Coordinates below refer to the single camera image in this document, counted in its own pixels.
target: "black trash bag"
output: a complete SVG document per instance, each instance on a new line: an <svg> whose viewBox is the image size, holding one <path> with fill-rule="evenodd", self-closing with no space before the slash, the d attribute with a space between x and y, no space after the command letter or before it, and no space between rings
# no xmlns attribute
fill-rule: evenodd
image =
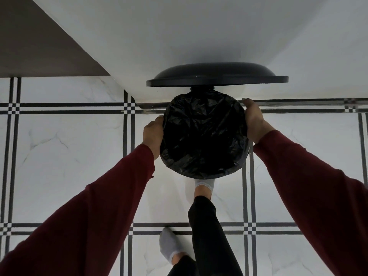
<svg viewBox="0 0 368 276"><path fill-rule="evenodd" d="M196 179L239 170L249 152L244 109L215 90L175 97L163 121L161 159L173 171Z"/></svg>

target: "black pants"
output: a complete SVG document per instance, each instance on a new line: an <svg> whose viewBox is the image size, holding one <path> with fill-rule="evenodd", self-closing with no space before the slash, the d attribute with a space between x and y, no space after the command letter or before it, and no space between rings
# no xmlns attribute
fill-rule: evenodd
<svg viewBox="0 0 368 276"><path fill-rule="evenodd" d="M194 261L184 256L168 276L240 276L240 266L216 217L216 208L197 196L188 212L193 232Z"/></svg>

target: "gray sock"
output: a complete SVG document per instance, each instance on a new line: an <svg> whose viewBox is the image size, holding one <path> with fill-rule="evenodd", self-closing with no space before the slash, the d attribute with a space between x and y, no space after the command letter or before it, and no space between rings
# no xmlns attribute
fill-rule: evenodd
<svg viewBox="0 0 368 276"><path fill-rule="evenodd" d="M214 190L214 179L194 179L194 185L196 187L199 185L205 185L212 193Z"/></svg>
<svg viewBox="0 0 368 276"><path fill-rule="evenodd" d="M170 263L175 254L185 252L179 239L169 227L165 227L160 233L160 252Z"/></svg>

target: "ankle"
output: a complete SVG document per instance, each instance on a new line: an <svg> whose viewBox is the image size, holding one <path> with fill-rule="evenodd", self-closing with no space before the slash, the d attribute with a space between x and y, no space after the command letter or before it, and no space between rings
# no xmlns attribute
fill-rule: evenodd
<svg viewBox="0 0 368 276"><path fill-rule="evenodd" d="M211 199L212 192L205 185L198 185L194 190L194 198L196 198L197 196L204 196L208 199Z"/></svg>
<svg viewBox="0 0 368 276"><path fill-rule="evenodd" d="M172 265L177 264L177 263L180 261L180 259L181 259L182 257L187 256L187 255L188 255L188 254L187 254L186 252L181 252L181 253L177 253L177 254L175 254L175 255L172 257L172 259L171 259L171 263L172 263Z"/></svg>

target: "maroon long sleeve shirt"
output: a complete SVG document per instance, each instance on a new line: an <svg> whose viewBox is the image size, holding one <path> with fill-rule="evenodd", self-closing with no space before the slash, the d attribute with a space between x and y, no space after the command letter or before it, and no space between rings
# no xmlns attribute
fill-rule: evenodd
<svg viewBox="0 0 368 276"><path fill-rule="evenodd" d="M335 275L368 275L368 191L278 131L254 147L291 216ZM0 275L108 275L154 157L145 145L58 209L0 263Z"/></svg>

